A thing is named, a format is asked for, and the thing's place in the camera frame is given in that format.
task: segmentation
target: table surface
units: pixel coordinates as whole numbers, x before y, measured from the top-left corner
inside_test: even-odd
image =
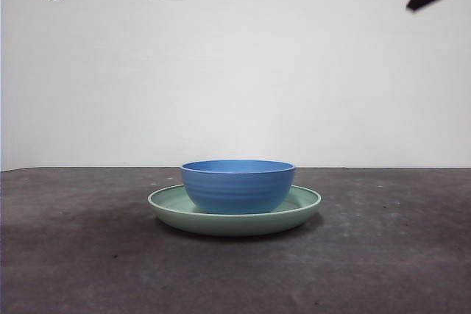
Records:
[[[1,179],[6,314],[471,313],[471,169],[299,168],[319,212],[250,238],[157,220],[176,168]]]

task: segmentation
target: ribbed bowl exterior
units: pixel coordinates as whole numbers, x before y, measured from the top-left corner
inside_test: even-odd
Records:
[[[288,195],[294,168],[263,173],[206,173],[181,169],[193,203],[208,213],[267,213]]]

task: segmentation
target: plate rim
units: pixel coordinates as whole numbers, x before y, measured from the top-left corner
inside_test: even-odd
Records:
[[[152,197],[157,193],[161,193],[161,192],[163,192],[165,190],[168,190],[168,189],[181,188],[181,187],[185,188],[185,185],[184,184],[172,185],[170,187],[161,188],[159,190],[153,191],[152,193],[149,194],[149,196],[147,196],[147,201],[149,202],[149,204],[151,206],[156,207],[160,210],[169,211],[170,213],[179,213],[181,215],[192,215],[192,216],[198,216],[198,217],[225,217],[225,218],[240,218],[240,217],[251,218],[251,217],[261,217],[263,215],[285,215],[285,214],[290,214],[290,213],[298,213],[298,212],[301,212],[301,211],[304,211],[304,210],[309,210],[313,207],[316,207],[322,201],[322,197],[321,197],[320,193],[318,193],[315,190],[309,189],[309,188],[300,187],[299,185],[292,185],[291,188],[302,189],[302,190],[308,191],[309,193],[312,193],[315,196],[317,196],[317,200],[314,203],[309,204],[308,206],[300,207],[300,208],[293,209],[293,210],[277,211],[276,213],[236,213],[236,214],[189,213],[189,212],[186,212],[186,211],[179,211],[179,210],[169,209],[168,207],[160,206],[159,204],[156,204],[152,201]]]

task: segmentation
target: plate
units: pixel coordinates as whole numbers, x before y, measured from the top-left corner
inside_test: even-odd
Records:
[[[270,213],[219,215],[200,210],[183,185],[155,191],[148,197],[157,217],[169,226],[201,235],[245,236],[281,232],[306,222],[321,202],[314,190],[291,186],[283,203]]]

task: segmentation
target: bowl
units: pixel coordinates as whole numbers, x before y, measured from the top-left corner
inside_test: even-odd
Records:
[[[208,213],[268,213],[288,195],[294,165],[265,160],[210,160],[180,167],[193,203]]]

